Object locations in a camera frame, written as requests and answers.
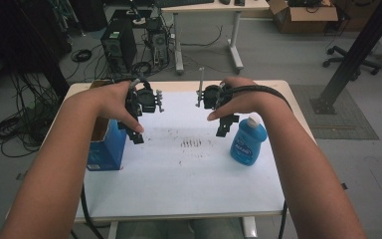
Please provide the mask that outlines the brown cardboard box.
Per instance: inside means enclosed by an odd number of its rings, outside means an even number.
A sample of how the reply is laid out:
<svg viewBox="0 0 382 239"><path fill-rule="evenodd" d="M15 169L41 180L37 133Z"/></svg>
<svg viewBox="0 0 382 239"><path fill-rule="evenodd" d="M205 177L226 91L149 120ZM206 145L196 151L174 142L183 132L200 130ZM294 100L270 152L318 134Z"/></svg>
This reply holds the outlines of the brown cardboard box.
<svg viewBox="0 0 382 239"><path fill-rule="evenodd" d="M329 0L315 0L307 6L291 6L293 0L267 0L280 33L323 33L330 22L338 20L336 7Z"/></svg>

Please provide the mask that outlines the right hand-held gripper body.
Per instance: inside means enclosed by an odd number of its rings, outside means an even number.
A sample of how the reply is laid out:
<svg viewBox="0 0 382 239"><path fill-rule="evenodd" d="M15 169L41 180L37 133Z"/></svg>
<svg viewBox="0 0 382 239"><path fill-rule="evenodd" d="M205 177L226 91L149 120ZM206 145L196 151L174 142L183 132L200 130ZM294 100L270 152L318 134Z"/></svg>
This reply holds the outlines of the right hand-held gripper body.
<svg viewBox="0 0 382 239"><path fill-rule="evenodd" d="M206 88L203 88L205 68L201 67L199 71L201 72L201 75L199 81L199 88L196 91L197 108L203 106L205 110L214 110L224 105L231 99L229 97L229 90L231 89L231 87L224 83L220 85L210 85Z"/></svg>

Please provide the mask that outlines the grey floor mat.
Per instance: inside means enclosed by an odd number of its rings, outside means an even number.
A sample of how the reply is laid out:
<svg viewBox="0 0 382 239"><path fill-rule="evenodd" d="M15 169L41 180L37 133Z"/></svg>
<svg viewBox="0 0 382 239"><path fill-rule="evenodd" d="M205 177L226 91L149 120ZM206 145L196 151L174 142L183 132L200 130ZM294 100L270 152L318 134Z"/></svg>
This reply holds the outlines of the grey floor mat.
<svg viewBox="0 0 382 239"><path fill-rule="evenodd" d="M343 90L334 103L334 115L318 115L310 101L319 97L324 86L291 85L290 88L315 138L378 139L377 133L347 90Z"/></svg>

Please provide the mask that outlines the white desk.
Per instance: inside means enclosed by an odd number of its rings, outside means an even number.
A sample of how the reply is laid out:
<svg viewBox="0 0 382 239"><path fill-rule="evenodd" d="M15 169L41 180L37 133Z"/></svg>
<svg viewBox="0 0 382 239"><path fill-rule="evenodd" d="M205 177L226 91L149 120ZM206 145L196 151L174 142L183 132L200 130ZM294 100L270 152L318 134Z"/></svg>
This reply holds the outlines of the white desk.
<svg viewBox="0 0 382 239"><path fill-rule="evenodd" d="M178 75L184 74L184 63L182 47L185 43L181 41L182 30L186 26L197 28L200 25L232 26L232 35L227 40L228 49L232 57L235 70L240 73L244 69L236 42L239 34L239 25L243 12L268 11L270 6L267 0L239 0L243 5L236 5L235 0L215 0L210 4L198 4L190 6L158 8L162 14L173 16L174 39L174 62Z"/></svg>

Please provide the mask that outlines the black curtain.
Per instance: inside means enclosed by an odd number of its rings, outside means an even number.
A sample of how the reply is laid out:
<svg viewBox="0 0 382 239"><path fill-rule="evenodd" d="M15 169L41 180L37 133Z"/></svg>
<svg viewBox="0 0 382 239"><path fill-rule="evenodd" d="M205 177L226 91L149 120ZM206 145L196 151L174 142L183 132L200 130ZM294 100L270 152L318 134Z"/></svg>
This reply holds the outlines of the black curtain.
<svg viewBox="0 0 382 239"><path fill-rule="evenodd" d="M47 0L0 0L0 56L19 76L42 73L63 99L69 84L60 59L70 50Z"/></svg>

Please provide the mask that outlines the small black computer tower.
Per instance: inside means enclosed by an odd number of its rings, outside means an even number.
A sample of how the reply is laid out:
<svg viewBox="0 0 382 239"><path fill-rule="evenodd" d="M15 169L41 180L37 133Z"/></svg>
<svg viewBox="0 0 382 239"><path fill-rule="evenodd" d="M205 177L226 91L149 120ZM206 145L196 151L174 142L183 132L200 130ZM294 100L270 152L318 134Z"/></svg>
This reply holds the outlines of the small black computer tower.
<svg viewBox="0 0 382 239"><path fill-rule="evenodd" d="M146 20L147 42L154 66L162 67L168 63L168 36L160 17Z"/></svg>

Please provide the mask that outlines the blue bottle with white cap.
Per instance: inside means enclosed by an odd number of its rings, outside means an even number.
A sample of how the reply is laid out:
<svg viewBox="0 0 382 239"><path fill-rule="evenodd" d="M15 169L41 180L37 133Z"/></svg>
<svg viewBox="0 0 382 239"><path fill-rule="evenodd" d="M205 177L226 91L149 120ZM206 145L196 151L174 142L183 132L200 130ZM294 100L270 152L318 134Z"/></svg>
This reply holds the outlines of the blue bottle with white cap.
<svg viewBox="0 0 382 239"><path fill-rule="evenodd" d="M251 166L258 159L261 145L267 137L267 131L261 125L261 118L251 114L240 121L230 148L230 155L239 163Z"/></svg>

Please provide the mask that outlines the person's left hand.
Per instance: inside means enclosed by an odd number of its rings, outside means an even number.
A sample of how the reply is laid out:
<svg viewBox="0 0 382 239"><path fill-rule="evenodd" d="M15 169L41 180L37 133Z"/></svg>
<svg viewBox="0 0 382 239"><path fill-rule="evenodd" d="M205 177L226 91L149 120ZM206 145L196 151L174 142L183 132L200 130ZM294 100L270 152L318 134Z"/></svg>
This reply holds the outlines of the person's left hand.
<svg viewBox="0 0 382 239"><path fill-rule="evenodd" d="M83 91L75 94L73 99L79 104L80 114L90 126L94 126L97 118L114 119L135 132L143 133L143 126L124 106L128 90L129 82L121 82Z"/></svg>

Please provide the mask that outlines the black keyboard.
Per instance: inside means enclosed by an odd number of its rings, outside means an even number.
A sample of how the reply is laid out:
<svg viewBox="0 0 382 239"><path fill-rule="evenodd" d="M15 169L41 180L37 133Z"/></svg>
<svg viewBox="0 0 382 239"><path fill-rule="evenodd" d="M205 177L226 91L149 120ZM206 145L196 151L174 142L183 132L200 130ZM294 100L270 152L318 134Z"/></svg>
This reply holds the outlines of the black keyboard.
<svg viewBox="0 0 382 239"><path fill-rule="evenodd" d="M154 0L154 5L158 8L170 8L198 4L210 4L214 2L215 0Z"/></svg>

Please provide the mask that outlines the blue cardboard box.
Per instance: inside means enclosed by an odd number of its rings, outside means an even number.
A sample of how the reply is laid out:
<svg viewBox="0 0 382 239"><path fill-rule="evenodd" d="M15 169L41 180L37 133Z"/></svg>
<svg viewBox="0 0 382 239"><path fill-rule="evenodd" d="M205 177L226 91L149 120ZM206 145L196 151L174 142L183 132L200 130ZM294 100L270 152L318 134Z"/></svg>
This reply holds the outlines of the blue cardboard box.
<svg viewBox="0 0 382 239"><path fill-rule="evenodd" d="M89 171L120 170L126 131L119 129L116 119L95 120L87 169Z"/></svg>

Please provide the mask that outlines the person's right hand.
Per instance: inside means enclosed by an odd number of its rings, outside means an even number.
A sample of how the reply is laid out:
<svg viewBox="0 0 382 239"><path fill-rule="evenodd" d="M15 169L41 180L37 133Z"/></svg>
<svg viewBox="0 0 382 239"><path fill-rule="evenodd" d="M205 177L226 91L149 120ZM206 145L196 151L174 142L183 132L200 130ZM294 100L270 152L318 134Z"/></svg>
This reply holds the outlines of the person's right hand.
<svg viewBox="0 0 382 239"><path fill-rule="evenodd" d="M239 113L257 113L260 116L268 111L268 107L279 106L284 102L268 93L243 92L233 95L232 99L223 106L213 110L207 116L207 120L217 120L227 115Z"/></svg>

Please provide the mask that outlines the black metal post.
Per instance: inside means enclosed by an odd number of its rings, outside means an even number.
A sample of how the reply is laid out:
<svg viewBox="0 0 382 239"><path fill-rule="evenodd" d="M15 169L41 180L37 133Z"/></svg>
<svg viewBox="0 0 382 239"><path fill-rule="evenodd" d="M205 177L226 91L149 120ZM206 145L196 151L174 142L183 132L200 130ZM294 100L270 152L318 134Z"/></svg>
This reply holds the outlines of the black metal post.
<svg viewBox="0 0 382 239"><path fill-rule="evenodd" d="M381 37L382 0L319 97L310 100L311 107L317 115L336 114L334 103Z"/></svg>

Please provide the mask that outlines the large black computer tower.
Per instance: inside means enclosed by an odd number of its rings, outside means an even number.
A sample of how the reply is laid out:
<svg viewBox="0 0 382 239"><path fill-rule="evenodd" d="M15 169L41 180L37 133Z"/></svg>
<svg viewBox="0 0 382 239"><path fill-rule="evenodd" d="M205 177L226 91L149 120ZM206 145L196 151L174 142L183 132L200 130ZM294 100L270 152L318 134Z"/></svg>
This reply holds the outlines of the large black computer tower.
<svg viewBox="0 0 382 239"><path fill-rule="evenodd" d="M129 19L111 20L100 38L109 67L114 73L129 73L137 53Z"/></svg>

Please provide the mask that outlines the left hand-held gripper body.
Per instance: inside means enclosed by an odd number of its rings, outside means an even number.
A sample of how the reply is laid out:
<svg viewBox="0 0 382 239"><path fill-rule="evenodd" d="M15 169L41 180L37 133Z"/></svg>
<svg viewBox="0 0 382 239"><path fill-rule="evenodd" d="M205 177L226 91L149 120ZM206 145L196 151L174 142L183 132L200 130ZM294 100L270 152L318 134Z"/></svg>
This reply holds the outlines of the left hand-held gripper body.
<svg viewBox="0 0 382 239"><path fill-rule="evenodd" d="M143 113L154 114L156 110L163 113L162 99L160 90L154 91L146 80L135 79L129 84L125 108L135 118Z"/></svg>

